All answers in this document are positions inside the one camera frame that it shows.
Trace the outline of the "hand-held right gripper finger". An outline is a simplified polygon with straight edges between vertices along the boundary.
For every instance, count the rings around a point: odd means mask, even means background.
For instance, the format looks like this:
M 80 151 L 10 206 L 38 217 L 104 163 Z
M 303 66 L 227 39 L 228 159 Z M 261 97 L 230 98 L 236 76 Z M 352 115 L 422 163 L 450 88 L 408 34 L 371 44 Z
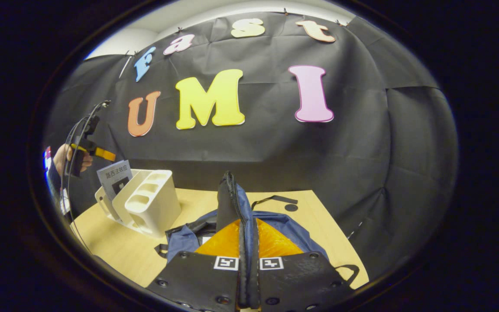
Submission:
M 146 287 L 184 310 L 237 312 L 249 306 L 247 235 L 243 221 L 217 227 L 215 219 L 175 229 L 164 268 Z
M 309 231 L 291 218 L 254 218 L 249 236 L 249 300 L 262 312 L 325 312 L 352 294 L 356 265 L 344 278 Z

